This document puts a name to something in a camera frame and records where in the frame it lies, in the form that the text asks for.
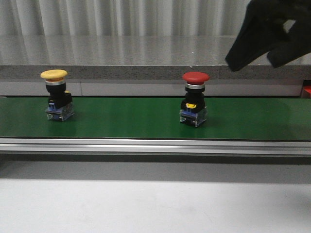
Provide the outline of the black covered gripper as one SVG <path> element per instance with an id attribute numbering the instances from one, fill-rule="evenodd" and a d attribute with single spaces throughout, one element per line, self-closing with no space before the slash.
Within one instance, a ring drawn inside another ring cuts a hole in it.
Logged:
<path id="1" fill-rule="evenodd" d="M 241 30 L 225 61 L 235 72 L 267 52 L 274 68 L 311 52 L 309 0 L 249 2 Z"/>

